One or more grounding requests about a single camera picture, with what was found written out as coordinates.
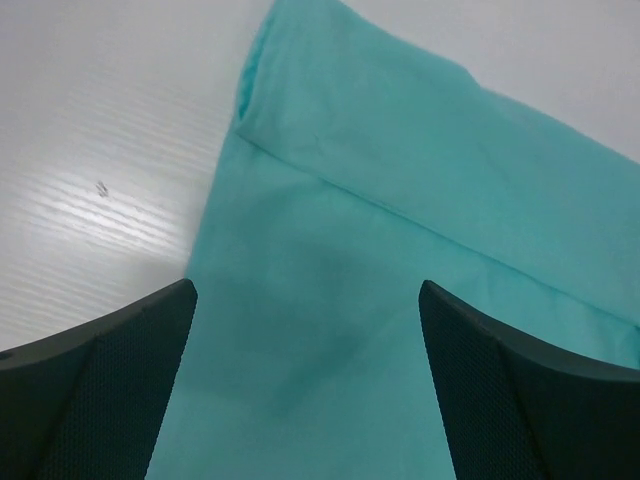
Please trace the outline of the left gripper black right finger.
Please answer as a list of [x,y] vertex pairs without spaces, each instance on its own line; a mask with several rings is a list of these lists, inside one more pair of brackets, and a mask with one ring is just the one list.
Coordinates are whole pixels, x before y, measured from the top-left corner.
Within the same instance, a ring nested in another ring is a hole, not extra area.
[[432,281],[419,311],[457,478],[638,478],[637,370],[544,342]]

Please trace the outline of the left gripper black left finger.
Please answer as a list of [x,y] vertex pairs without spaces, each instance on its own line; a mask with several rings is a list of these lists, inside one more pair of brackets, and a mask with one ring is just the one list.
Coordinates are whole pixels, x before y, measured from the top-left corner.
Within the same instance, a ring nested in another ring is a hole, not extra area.
[[2,478],[144,478],[196,304],[182,279],[3,351]]

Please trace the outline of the teal t shirt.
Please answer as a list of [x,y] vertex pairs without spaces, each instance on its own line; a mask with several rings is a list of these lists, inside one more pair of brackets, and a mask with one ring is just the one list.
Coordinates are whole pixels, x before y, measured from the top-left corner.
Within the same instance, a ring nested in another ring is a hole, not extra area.
[[639,167],[338,1],[257,32],[188,267],[151,479],[450,479],[432,280],[639,364]]

